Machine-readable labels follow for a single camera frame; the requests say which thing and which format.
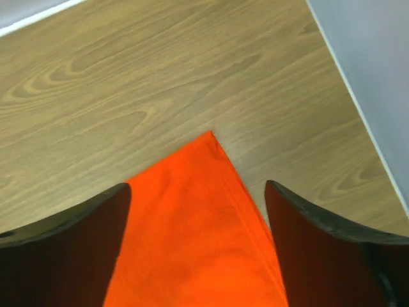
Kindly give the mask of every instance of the cloth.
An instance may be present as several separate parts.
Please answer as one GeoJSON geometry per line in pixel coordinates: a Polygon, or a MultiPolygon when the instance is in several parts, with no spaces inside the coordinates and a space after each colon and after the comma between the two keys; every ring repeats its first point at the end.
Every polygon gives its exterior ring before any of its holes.
{"type": "Polygon", "coordinates": [[[127,183],[104,307],[288,306],[270,229],[211,132],[127,183]]]}

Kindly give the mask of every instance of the wooden table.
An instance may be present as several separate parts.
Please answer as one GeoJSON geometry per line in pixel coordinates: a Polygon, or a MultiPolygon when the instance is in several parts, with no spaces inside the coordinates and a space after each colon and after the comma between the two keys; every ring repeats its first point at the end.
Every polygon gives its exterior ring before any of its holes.
{"type": "Polygon", "coordinates": [[[265,181],[409,235],[304,0],[89,0],[0,38],[0,232],[70,208],[211,129],[265,181]]]}

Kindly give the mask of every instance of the red fabric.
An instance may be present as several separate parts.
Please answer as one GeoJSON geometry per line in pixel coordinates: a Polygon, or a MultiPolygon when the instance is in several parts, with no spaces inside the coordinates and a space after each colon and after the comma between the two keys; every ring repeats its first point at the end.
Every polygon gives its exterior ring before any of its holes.
{"type": "Polygon", "coordinates": [[[211,132],[127,183],[105,307],[288,305],[270,230],[211,132]]]}

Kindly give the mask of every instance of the tabletop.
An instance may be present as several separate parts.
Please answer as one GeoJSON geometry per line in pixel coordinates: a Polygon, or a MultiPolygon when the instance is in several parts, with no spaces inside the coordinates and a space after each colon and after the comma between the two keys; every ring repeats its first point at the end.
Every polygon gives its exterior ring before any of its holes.
{"type": "Polygon", "coordinates": [[[265,214],[276,180],[409,223],[304,0],[89,0],[0,38],[0,232],[212,130],[265,214]]]}

